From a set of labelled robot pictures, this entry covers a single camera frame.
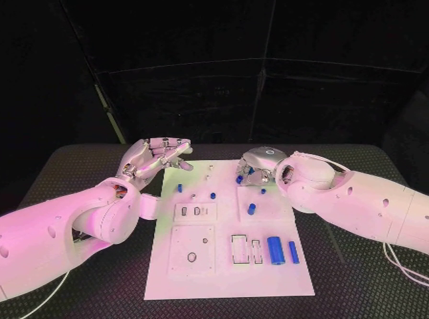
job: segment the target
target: table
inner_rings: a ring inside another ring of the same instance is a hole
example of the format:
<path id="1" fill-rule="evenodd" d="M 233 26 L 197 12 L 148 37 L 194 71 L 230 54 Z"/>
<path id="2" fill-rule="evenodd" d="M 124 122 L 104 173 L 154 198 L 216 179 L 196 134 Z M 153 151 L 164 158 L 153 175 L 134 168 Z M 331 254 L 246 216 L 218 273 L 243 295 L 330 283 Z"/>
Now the table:
<path id="1" fill-rule="evenodd" d="M 255 144 L 193 145 L 187 160 L 230 160 Z M 405 184 L 386 155 L 369 145 L 269 145 L 337 161 L 350 169 Z M 22 207 L 92 187 L 114 176 L 128 146 L 85 144 L 53 153 Z M 143 192 L 160 195 L 163 171 Z M 156 221 L 140 219 L 130 239 L 108 248 L 68 276 L 49 303 L 30 318 L 429 318 L 429 288 L 387 262 L 382 244 L 297 213 L 315 296 L 144 301 Z M 396 248 L 403 265 L 429 276 L 429 257 Z M 52 293 L 61 279 L 0 303 L 0 318 L 23 316 Z"/>

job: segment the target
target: black backdrop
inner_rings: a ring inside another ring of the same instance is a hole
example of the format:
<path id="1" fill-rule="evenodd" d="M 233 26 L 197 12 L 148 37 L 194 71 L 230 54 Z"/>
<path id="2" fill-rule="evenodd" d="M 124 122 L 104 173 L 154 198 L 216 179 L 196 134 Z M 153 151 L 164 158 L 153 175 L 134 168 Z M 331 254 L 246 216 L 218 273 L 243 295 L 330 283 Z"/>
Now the black backdrop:
<path id="1" fill-rule="evenodd" d="M 130 141 L 379 144 L 429 65 L 429 0 L 62 0 Z"/>

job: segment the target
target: white board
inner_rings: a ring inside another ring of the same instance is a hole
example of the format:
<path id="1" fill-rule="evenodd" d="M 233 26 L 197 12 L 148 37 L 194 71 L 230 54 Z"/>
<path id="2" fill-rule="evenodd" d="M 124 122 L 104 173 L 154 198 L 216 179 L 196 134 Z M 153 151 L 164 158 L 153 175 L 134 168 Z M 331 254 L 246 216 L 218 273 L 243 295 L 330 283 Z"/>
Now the white board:
<path id="1" fill-rule="evenodd" d="M 164 172 L 146 300 L 314 295 L 288 200 L 275 185 L 262 194 L 261 187 L 236 184 L 238 163 L 192 161 L 193 171 Z M 271 264 L 272 236 L 282 241 L 282 265 Z M 292 263 L 289 241 L 300 264 Z"/>

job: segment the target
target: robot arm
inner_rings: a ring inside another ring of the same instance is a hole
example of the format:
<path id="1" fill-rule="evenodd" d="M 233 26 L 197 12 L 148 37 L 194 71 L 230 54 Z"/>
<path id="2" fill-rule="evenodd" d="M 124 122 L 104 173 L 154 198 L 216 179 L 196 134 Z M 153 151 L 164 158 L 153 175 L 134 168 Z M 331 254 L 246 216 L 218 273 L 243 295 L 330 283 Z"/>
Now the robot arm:
<path id="1" fill-rule="evenodd" d="M 0 217 L 0 301 L 39 288 L 133 233 L 140 216 L 154 219 L 159 198 L 141 194 L 161 168 L 192 166 L 177 157 L 190 140 L 140 140 L 117 176 L 79 193 Z M 72 230 L 91 238 L 75 241 Z"/>
<path id="2" fill-rule="evenodd" d="M 294 209 L 317 213 L 336 226 L 367 239 L 429 255 L 429 196 L 393 181 L 334 170 L 328 160 L 274 148 L 245 153 L 238 173 L 243 185 L 275 181 Z"/>

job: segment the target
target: blue battery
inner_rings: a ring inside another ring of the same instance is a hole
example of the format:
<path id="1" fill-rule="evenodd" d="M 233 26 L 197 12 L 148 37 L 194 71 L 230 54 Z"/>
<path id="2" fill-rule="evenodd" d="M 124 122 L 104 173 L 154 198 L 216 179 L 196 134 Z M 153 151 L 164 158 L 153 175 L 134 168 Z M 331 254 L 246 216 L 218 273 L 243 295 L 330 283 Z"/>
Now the blue battery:
<path id="1" fill-rule="evenodd" d="M 288 244 L 289 244 L 289 250 L 291 250 L 291 257 L 294 258 L 294 264 L 298 264 L 300 257 L 298 257 L 297 244 L 294 243 L 294 241 L 291 241 Z"/>
<path id="2" fill-rule="evenodd" d="M 256 205 L 251 204 L 249 208 L 248 208 L 248 214 L 252 215 L 255 213 L 256 210 Z"/>
<path id="3" fill-rule="evenodd" d="M 285 263 L 282 242 L 279 241 L 279 237 L 268 238 L 269 245 L 269 254 L 271 254 L 271 262 L 272 265 L 282 265 Z"/>

